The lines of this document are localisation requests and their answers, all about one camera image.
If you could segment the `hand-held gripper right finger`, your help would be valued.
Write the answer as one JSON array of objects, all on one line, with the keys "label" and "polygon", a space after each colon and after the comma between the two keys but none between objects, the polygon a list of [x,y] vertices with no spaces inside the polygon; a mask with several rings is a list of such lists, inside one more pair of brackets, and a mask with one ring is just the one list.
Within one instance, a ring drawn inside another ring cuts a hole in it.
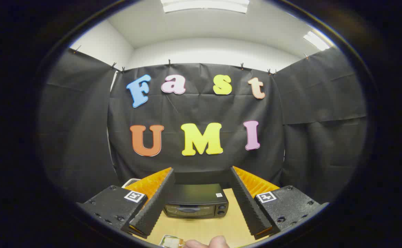
[{"label": "hand-held gripper right finger", "polygon": [[320,204],[294,186],[278,187],[235,166],[229,169],[229,183],[255,239],[286,232],[328,205]]}]

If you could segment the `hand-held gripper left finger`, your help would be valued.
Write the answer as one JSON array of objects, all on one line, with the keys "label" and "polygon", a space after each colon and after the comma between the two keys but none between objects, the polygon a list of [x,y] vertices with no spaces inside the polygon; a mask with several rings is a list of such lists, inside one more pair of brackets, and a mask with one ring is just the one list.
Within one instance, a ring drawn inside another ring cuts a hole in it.
[{"label": "hand-held gripper left finger", "polygon": [[78,207],[112,230],[147,238],[175,182],[169,167],[125,187],[111,185]]}]

